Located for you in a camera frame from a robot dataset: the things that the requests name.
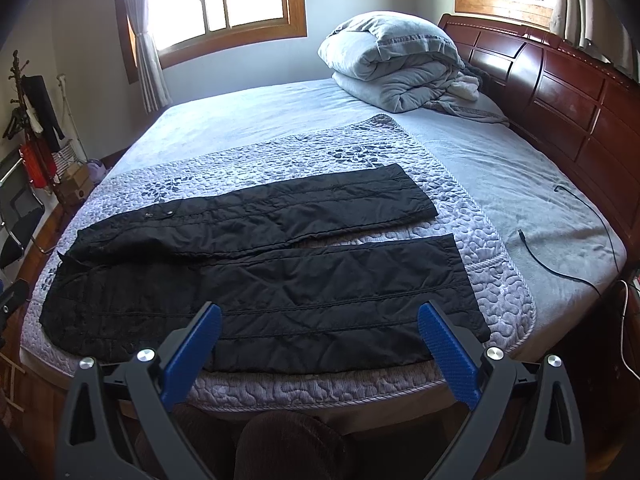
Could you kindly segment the black quilted pants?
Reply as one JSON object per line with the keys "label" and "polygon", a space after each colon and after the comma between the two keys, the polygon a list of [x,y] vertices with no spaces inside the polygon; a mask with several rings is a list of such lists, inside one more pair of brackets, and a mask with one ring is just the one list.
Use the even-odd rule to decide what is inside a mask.
{"label": "black quilted pants", "polygon": [[424,362],[421,304],[480,341],[490,335],[451,235],[378,239],[436,214],[397,165],[116,214],[79,231],[62,255],[40,323],[55,347],[114,363],[159,346],[212,302],[222,323],[209,370]]}

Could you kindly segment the grey quilted bedspread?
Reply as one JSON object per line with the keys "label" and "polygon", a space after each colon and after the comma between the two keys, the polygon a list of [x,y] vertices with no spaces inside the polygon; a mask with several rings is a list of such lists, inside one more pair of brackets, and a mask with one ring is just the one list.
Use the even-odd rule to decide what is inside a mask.
{"label": "grey quilted bedspread", "polygon": [[112,172],[42,271],[22,349],[65,376],[157,348],[221,310],[189,401],[320,410],[442,382],[416,324],[431,301],[503,350],[536,307],[495,227],[386,115]]}

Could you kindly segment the light blue bed sheet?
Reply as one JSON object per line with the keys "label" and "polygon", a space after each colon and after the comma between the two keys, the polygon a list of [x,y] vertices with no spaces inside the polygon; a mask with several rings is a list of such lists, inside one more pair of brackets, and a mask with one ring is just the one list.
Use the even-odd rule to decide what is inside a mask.
{"label": "light blue bed sheet", "polygon": [[[107,180],[208,153],[362,122],[379,110],[331,79],[277,84],[171,107]],[[462,184],[497,228],[537,306],[518,352],[539,358],[576,326],[627,260],[600,210],[555,164],[506,126],[419,108],[395,122]]]}

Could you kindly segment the cardboard box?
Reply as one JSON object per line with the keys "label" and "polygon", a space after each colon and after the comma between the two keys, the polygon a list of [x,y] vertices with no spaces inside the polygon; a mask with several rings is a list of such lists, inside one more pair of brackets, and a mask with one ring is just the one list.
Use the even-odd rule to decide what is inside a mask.
{"label": "cardboard box", "polygon": [[88,166],[73,162],[64,171],[56,189],[63,205],[75,206],[83,203],[94,189]]}

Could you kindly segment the black metal chair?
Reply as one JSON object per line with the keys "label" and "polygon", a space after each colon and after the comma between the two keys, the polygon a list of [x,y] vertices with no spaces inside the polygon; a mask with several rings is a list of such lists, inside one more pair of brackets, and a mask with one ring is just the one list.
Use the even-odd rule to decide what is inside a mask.
{"label": "black metal chair", "polygon": [[46,207],[32,187],[24,159],[16,148],[1,162],[1,231],[6,238],[1,243],[1,270],[24,257],[30,243],[43,255],[50,255],[53,247],[44,249],[36,242],[36,231]]}

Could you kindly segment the purple bag on floor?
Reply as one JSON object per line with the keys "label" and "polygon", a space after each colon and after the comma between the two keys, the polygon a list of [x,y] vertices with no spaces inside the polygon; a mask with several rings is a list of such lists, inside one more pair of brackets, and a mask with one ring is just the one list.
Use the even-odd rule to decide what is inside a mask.
{"label": "purple bag on floor", "polygon": [[89,159],[88,162],[86,162],[86,167],[89,179],[94,185],[100,184],[108,173],[104,163],[99,159]]}

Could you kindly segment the red bag on rack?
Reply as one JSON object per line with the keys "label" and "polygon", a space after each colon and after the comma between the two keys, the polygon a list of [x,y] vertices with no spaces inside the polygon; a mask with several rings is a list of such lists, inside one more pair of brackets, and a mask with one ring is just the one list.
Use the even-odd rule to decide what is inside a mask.
{"label": "red bag on rack", "polygon": [[35,188],[47,188],[54,182],[58,168],[45,140],[26,141],[21,145],[20,153]]}

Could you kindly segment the dark red wooden headboard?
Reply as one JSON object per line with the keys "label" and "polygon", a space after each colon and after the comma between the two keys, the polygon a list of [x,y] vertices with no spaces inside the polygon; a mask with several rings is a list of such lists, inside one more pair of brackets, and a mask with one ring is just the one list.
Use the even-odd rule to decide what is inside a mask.
{"label": "dark red wooden headboard", "polygon": [[639,86],[551,32],[445,14],[460,56],[513,129],[595,203],[639,260]]}

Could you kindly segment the grey left curtain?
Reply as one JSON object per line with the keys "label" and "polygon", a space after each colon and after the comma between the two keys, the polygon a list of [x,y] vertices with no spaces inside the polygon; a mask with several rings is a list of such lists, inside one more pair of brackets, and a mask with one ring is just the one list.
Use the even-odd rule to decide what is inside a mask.
{"label": "grey left curtain", "polygon": [[149,33],[148,0],[124,0],[125,11],[136,40],[136,60],[142,102],[147,113],[171,104],[160,58]]}

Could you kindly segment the grey curtain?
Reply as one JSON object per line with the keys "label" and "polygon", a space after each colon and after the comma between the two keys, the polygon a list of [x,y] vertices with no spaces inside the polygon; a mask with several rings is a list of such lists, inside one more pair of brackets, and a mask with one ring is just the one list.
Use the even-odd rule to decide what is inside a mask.
{"label": "grey curtain", "polygon": [[124,0],[125,11],[136,40],[136,60],[142,102],[147,113],[171,104],[160,58],[149,33],[148,0]]}
{"label": "grey curtain", "polygon": [[639,81],[639,45],[605,0],[556,0],[549,29],[571,46]]}

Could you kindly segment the black garment on rack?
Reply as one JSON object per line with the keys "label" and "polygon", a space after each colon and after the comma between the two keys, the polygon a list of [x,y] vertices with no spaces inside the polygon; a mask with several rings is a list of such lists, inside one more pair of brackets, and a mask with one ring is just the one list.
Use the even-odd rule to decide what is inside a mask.
{"label": "black garment on rack", "polygon": [[36,112],[43,133],[47,133],[48,140],[54,141],[58,146],[58,142],[64,140],[65,136],[55,115],[43,76],[23,76],[22,87]]}

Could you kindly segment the folded grey duvet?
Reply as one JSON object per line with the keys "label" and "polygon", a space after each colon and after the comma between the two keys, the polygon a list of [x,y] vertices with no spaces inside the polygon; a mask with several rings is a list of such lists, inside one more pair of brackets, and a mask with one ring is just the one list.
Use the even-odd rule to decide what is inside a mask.
{"label": "folded grey duvet", "polygon": [[340,88],[380,110],[426,108],[485,124],[509,123],[485,94],[488,73],[462,60],[454,40],[424,18],[358,14],[326,36],[318,55]]}

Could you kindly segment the wooden coat rack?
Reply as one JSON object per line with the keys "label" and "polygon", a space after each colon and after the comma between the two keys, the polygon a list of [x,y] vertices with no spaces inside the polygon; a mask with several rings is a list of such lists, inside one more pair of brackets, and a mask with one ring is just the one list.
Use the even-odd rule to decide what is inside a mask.
{"label": "wooden coat rack", "polygon": [[[27,106],[27,96],[22,87],[23,70],[28,65],[28,63],[29,60],[26,60],[24,63],[21,62],[18,50],[13,51],[9,80],[12,80],[14,83],[16,97],[12,98],[10,103],[14,105],[14,110],[17,111],[17,132],[21,133],[22,137],[24,138],[22,144],[28,140],[35,140],[35,138],[43,139],[43,134],[36,133],[35,129],[32,128],[32,125],[36,121],[30,118]],[[62,204],[62,200],[58,197],[58,190],[56,189],[57,187],[58,175],[56,175],[56,177],[54,178],[54,182],[44,189],[50,192],[56,198],[62,208],[65,208],[66,206]]]}

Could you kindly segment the grey right curtain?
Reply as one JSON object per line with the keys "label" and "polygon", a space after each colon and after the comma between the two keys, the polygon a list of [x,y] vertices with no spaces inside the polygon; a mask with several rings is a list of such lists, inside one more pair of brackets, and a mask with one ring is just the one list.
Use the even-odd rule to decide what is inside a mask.
{"label": "grey right curtain", "polygon": [[639,45],[605,0],[556,0],[549,29],[571,46],[639,81]]}

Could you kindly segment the wooden framed left window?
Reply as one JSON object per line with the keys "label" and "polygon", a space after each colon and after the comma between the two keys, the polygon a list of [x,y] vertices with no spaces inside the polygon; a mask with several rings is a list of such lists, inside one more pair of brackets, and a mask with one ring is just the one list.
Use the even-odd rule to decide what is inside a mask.
{"label": "wooden framed left window", "polygon": [[163,68],[214,52],[307,35],[305,0],[148,0]]}

